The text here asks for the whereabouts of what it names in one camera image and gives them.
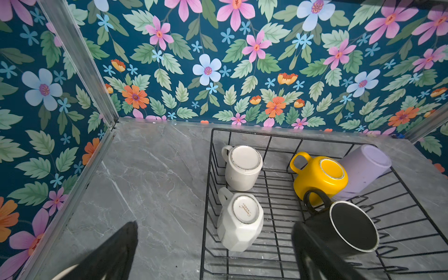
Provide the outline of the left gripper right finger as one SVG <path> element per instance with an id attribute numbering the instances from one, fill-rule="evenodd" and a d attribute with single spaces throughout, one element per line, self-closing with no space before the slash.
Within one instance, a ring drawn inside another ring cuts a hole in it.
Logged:
<path id="1" fill-rule="evenodd" d="M 294 224 L 291 240 L 301 280 L 364 279 L 303 222 Z"/>

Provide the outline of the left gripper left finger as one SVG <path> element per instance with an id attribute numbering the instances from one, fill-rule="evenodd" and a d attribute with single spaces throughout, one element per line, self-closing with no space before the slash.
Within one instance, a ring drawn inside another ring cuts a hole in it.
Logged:
<path id="1" fill-rule="evenodd" d="M 126 223 L 62 280 L 127 280 L 138 245 L 138 224 Z"/>

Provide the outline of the black mug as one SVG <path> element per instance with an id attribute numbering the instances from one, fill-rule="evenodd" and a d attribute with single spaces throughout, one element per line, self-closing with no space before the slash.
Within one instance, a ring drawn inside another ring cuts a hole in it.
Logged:
<path id="1" fill-rule="evenodd" d="M 310 213 L 305 225 L 340 257 L 373 253 L 379 247 L 375 224 L 355 204 L 331 200 L 320 206 L 304 204 Z"/>

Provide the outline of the cream white mug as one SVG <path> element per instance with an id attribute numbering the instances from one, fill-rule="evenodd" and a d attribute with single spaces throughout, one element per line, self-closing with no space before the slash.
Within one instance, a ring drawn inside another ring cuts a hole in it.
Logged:
<path id="1" fill-rule="evenodd" d="M 259 237 L 264 224 L 264 210 L 252 194 L 218 191 L 222 209 L 217 232 L 222 245 L 231 252 L 244 252 Z"/>

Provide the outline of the lavender plastic cup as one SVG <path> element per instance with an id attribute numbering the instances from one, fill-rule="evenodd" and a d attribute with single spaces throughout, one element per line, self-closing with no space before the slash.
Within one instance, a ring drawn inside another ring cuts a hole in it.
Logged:
<path id="1" fill-rule="evenodd" d="M 357 196 L 392 166 L 392 160 L 372 145 L 362 145 L 338 162 L 345 169 L 349 181 L 333 198 L 343 201 Z"/>

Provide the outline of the red interior white mug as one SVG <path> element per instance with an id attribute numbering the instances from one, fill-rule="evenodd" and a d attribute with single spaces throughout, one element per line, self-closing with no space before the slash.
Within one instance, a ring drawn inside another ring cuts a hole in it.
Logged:
<path id="1" fill-rule="evenodd" d="M 225 180 L 236 191 L 249 191 L 259 177 L 263 167 L 261 154 L 247 145 L 226 145 L 221 150 L 226 162 Z"/>

